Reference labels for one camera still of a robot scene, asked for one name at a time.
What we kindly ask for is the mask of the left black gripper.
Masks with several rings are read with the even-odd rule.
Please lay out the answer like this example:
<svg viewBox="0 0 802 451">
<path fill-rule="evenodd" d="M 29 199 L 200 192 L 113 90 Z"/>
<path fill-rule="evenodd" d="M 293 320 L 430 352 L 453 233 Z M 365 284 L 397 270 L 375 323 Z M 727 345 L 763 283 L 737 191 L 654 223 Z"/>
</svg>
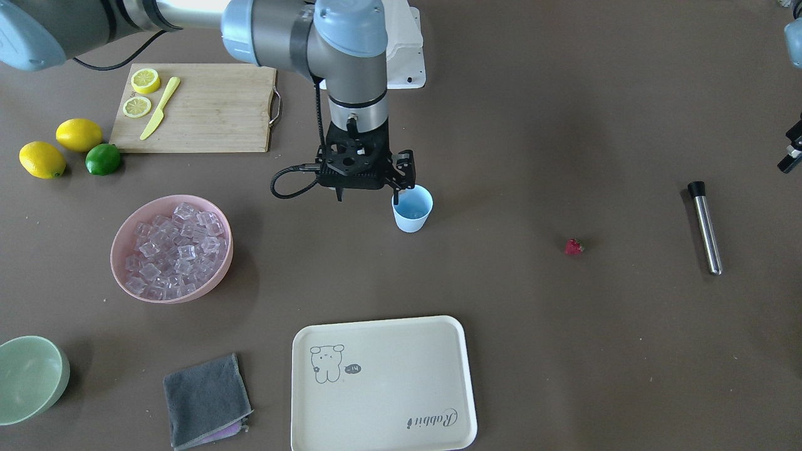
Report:
<svg viewBox="0 0 802 451">
<path fill-rule="evenodd" d="M 786 148 L 786 155 L 777 167 L 783 174 L 789 174 L 801 162 L 801 119 L 788 129 L 785 137 L 788 138 L 789 145 Z"/>
</svg>

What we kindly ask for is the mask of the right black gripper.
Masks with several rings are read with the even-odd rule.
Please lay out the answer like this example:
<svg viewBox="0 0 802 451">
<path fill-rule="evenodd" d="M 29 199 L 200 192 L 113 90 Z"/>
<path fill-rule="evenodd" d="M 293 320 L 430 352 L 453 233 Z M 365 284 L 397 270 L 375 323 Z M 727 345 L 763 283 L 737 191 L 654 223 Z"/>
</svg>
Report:
<svg viewBox="0 0 802 451">
<path fill-rule="evenodd" d="M 398 205 L 399 194 L 416 186 L 414 155 L 410 150 L 398 154 L 390 151 L 387 121 L 372 131 L 355 133 L 330 122 L 319 160 L 318 183 L 334 188 L 338 202 L 343 202 L 344 189 L 380 190 L 389 186 L 393 189 L 392 205 Z"/>
</svg>

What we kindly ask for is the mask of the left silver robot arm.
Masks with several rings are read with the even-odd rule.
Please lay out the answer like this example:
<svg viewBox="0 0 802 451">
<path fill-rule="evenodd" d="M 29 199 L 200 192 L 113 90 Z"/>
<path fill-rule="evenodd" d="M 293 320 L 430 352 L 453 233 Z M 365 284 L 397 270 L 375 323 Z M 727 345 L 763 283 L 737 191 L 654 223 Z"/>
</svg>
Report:
<svg viewBox="0 0 802 451">
<path fill-rule="evenodd" d="M 784 28 L 786 46 L 793 68 L 801 69 L 801 18 L 795 18 Z M 778 168 L 784 174 L 793 171 L 801 162 L 801 120 L 798 120 L 786 132 L 789 140 L 787 154 L 778 163 Z"/>
</svg>

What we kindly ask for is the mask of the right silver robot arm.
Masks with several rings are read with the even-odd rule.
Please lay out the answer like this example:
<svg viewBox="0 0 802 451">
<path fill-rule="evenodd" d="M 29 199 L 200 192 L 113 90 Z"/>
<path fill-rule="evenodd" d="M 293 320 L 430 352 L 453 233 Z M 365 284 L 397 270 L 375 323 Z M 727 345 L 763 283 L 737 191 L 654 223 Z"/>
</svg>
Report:
<svg viewBox="0 0 802 451">
<path fill-rule="evenodd" d="M 416 185 L 414 155 L 390 151 L 388 42 L 381 1 L 3 1 L 2 61 L 40 71 L 119 38 L 187 28 L 218 29 L 236 60 L 326 83 L 330 125 L 320 127 L 313 185 L 401 192 Z"/>
</svg>

